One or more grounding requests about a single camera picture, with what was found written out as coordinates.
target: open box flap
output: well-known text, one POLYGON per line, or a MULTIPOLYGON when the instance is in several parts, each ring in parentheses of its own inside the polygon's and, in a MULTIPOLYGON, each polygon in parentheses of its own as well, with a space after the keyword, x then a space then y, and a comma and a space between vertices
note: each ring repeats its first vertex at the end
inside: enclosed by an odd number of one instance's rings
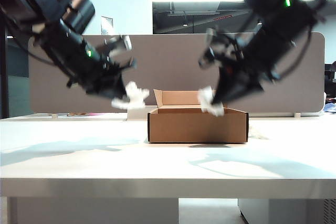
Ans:
POLYGON ((154 89, 154 95, 159 108, 201 108, 198 101, 198 91, 176 90, 166 91, 154 89))

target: ceiling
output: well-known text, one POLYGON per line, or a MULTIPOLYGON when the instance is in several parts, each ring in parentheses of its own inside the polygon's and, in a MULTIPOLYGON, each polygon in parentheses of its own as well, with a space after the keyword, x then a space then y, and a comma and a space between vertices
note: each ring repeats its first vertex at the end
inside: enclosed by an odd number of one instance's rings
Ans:
MULTIPOLYGON (((245 3, 153 3, 153 32, 204 33, 206 28, 216 26, 239 31, 250 11, 245 3), (188 27, 182 26, 185 20, 188 27)), ((330 2, 321 14, 336 14, 336 1, 330 2)), ((253 21, 249 30, 256 24, 257 19, 253 21)))

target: green indicator light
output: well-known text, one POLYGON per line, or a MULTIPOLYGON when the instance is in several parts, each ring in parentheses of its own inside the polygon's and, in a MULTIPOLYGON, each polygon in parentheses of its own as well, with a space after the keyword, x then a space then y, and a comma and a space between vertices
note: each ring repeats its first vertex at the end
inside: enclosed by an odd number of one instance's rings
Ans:
POLYGON ((92 53, 91 50, 88 50, 86 53, 88 54, 88 56, 89 56, 90 58, 93 56, 93 53, 92 53))
POLYGON ((285 6, 286 7, 289 7, 291 4, 290 4, 290 0, 285 0, 285 6))

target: floor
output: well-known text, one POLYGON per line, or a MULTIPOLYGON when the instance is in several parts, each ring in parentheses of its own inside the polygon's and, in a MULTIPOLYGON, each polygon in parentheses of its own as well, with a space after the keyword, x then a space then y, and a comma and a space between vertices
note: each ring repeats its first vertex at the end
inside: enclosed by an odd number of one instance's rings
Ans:
POLYGON ((245 224, 237 199, 180 199, 180 224, 245 224))

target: table leg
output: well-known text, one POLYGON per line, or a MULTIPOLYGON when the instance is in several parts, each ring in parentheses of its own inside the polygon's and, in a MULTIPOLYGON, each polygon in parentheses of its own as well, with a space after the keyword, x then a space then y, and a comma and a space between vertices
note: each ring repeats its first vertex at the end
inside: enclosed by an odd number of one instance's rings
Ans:
POLYGON ((18 198, 18 224, 177 224, 178 203, 174 198, 18 198))
POLYGON ((240 211, 249 224, 333 223, 336 200, 239 199, 240 211))
POLYGON ((1 197, 1 224, 17 224, 17 199, 1 197))

